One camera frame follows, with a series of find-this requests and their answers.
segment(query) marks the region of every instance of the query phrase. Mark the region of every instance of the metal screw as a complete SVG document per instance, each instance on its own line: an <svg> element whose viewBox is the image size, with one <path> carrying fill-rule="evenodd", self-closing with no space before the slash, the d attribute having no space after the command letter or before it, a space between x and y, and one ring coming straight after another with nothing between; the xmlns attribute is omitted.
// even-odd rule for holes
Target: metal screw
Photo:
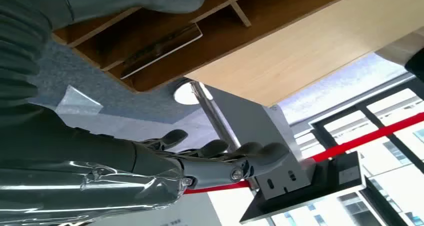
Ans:
<svg viewBox="0 0 424 226"><path fill-rule="evenodd" d="M185 177L182 179L182 184L184 186L191 186L193 184L193 179L189 177Z"/></svg>
<svg viewBox="0 0 424 226"><path fill-rule="evenodd" d="M243 178L243 171L240 168L236 168L231 173L231 179L234 181L241 180Z"/></svg>

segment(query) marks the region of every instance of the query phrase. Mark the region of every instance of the white wall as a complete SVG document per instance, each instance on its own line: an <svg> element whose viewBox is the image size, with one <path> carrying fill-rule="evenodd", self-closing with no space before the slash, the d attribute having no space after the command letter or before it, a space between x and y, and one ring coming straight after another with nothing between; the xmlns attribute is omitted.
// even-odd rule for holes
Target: white wall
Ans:
<svg viewBox="0 0 424 226"><path fill-rule="evenodd" d="M221 226L207 193L183 195L165 209L101 219L90 226Z"/></svg>

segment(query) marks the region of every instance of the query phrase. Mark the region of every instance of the black window frame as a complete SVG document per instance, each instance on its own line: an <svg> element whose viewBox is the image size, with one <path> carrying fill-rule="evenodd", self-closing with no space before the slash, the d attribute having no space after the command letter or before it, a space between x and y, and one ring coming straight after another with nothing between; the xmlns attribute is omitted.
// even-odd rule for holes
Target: black window frame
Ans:
<svg viewBox="0 0 424 226"><path fill-rule="evenodd" d="M346 108L332 116L329 116L321 121L312 124L311 133L315 136L318 142L327 150L338 145L333 136L325 129L325 125L336 121L342 117L350 115L354 112L361 111L365 117L378 128L385 127L383 123L375 116L367 106L384 99L390 95L400 92L404 89L410 89L418 97L424 100L424 83L418 78L411 79L400 85L394 86L385 90L377 95L367 98L349 108ZM424 174L424 162L415 155L399 138L394 134L390 134L387 138L392 142L405 157L413 163ZM397 211L390 205L386 198L379 192L379 190L365 177L366 189L359 191L359 193L370 203L375 209L376 213L387 225L407 225L407 223L399 216Z"/></svg>

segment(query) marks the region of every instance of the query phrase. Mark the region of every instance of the wooden board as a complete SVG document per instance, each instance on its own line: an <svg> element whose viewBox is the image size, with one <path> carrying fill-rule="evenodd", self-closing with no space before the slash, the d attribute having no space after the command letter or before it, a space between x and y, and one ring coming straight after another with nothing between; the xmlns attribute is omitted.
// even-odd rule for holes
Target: wooden board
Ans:
<svg viewBox="0 0 424 226"><path fill-rule="evenodd" d="M101 61L97 63L103 70L109 70L164 35L190 23L197 23L235 1L237 0L205 0L199 10L182 15L141 9L85 43L97 48L101 57ZM84 44L80 46L79 50L82 52L84 48L91 47Z"/></svg>
<svg viewBox="0 0 424 226"><path fill-rule="evenodd" d="M97 35L98 33L106 30L107 28L114 25L115 23L121 21L125 17L138 11L139 9L140 8L130 8L121 13L116 13L108 17L96 18L94 20L70 25L69 27L67 27L67 31L68 31L67 43L70 47L76 47L79 44Z"/></svg>
<svg viewBox="0 0 424 226"><path fill-rule="evenodd" d="M293 21L299 20L333 1L335 0L261 0L260 3L252 4L255 0L240 0L238 3L250 18L251 27L245 28L234 17L230 8L221 10L198 23L203 32L202 38L135 74L132 77L133 85L137 91L146 91L160 86L186 72L229 55L271 32L286 27ZM264 46L260 52L266 51L268 48L268 46ZM256 52L239 62L233 61L234 65L226 64L227 68L223 66L220 68L220 72L211 70L215 80L219 81L221 78L225 78L233 83L242 83L241 85L243 85L244 62L254 55ZM256 71L258 76L266 71L261 64L251 66L251 68L247 67L247 69L252 73ZM221 75L226 72L231 72L231 75Z"/></svg>
<svg viewBox="0 0 424 226"><path fill-rule="evenodd" d="M121 79L125 79L171 53L177 52L202 36L203 34L197 24L191 24L161 38L124 61Z"/></svg>
<svg viewBox="0 0 424 226"><path fill-rule="evenodd" d="M263 18L251 5L243 10L254 28ZM271 106L424 26L423 15L423 0L341 0L187 77Z"/></svg>

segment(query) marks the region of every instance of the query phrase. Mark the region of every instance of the round ceiling light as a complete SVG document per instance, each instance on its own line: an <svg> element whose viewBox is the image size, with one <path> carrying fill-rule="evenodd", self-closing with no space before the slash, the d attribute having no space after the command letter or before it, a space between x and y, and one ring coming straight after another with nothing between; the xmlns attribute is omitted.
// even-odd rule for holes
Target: round ceiling light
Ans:
<svg viewBox="0 0 424 226"><path fill-rule="evenodd" d="M209 90L205 87L203 83L200 83L201 88L203 89L204 93L206 94L206 97L209 100L212 100L213 97ZM196 98L196 95L193 91L191 81L185 81L178 85L178 88L175 90L173 94L174 100L180 104L184 105L196 105L199 104L198 99Z"/></svg>

